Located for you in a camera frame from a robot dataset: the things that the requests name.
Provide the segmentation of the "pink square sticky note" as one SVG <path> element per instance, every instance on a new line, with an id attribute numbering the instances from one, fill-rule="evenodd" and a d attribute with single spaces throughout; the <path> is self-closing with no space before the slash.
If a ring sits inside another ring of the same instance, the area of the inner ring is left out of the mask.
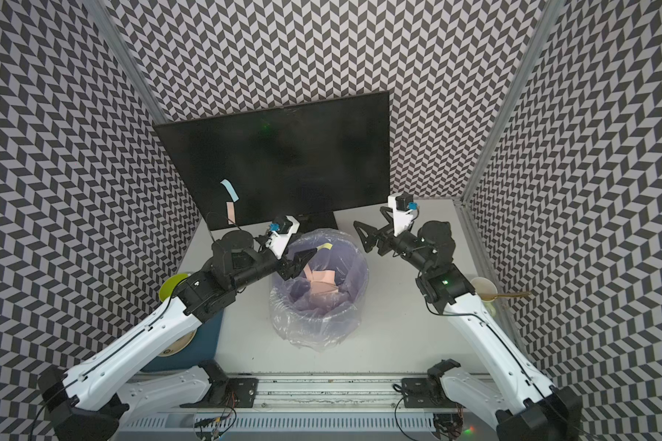
<path id="1" fill-rule="evenodd" d="M 311 299 L 322 299 L 327 297 L 330 294 L 333 294 L 337 291 L 337 286 L 333 280 L 330 280 L 328 277 L 322 277 L 321 279 L 314 278 L 314 281 L 310 282 L 310 298 Z"/>
<path id="2" fill-rule="evenodd" d="M 312 270 L 309 276 L 313 295 L 329 294 L 338 291 L 334 270 Z"/>

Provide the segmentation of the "blue narrow sticky note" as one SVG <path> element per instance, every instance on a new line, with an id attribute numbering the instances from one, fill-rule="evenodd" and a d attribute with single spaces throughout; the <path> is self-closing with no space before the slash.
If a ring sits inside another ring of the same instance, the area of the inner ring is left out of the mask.
<path id="1" fill-rule="evenodd" d="M 225 188 L 228 193 L 231 202 L 235 203 L 239 201 L 239 196 L 233 186 L 233 184 L 228 179 L 223 179 L 220 184 Z"/>

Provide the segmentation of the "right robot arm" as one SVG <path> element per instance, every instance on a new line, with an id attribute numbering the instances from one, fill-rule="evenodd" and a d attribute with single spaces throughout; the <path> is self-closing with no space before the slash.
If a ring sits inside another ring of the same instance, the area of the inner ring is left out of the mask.
<path id="1" fill-rule="evenodd" d="M 478 355 L 491 378 L 487 386 L 452 359 L 432 368 L 435 386 L 489 424 L 501 440 L 577 440 L 583 402 L 570 387 L 557 388 L 498 326 L 474 286 L 454 263 L 456 244 L 448 222 L 411 228 L 419 212 L 380 209 L 386 226 L 353 223 L 366 252 L 391 253 L 419 272 L 416 284 L 428 311 L 448 319 Z"/>

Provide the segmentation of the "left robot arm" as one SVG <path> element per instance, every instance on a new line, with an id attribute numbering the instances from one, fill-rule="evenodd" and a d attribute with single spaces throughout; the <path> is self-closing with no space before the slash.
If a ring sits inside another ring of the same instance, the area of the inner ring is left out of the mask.
<path id="1" fill-rule="evenodd" d="M 274 223 L 255 237 L 243 230 L 213 242 L 211 258 L 185 277 L 169 299 L 107 348 L 71 369 L 45 369 L 38 379 L 43 408 L 60 440 L 109 440 L 132 420 L 182 404 L 221 400 L 227 378 L 214 361 L 155 380 L 132 382 L 178 339 L 197 331 L 239 292 L 276 273 L 299 276 L 316 250 L 287 257 L 295 227 Z"/>

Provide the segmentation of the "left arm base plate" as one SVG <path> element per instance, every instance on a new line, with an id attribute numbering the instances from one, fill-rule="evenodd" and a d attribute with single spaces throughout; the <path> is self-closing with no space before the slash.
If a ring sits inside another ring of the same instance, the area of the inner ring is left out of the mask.
<path id="1" fill-rule="evenodd" d="M 182 404 L 181 408 L 223 408 L 249 409 L 255 404 L 259 379 L 254 377 L 229 378 L 216 382 L 204 397 L 194 404 Z"/>

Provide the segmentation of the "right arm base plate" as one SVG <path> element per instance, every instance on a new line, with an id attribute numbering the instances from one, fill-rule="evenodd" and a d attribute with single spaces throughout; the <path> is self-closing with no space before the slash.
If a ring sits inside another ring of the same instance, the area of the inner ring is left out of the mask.
<path id="1" fill-rule="evenodd" d="M 456 406 L 441 385 L 427 377 L 403 378 L 400 383 L 404 406 L 408 409 L 449 409 Z"/>

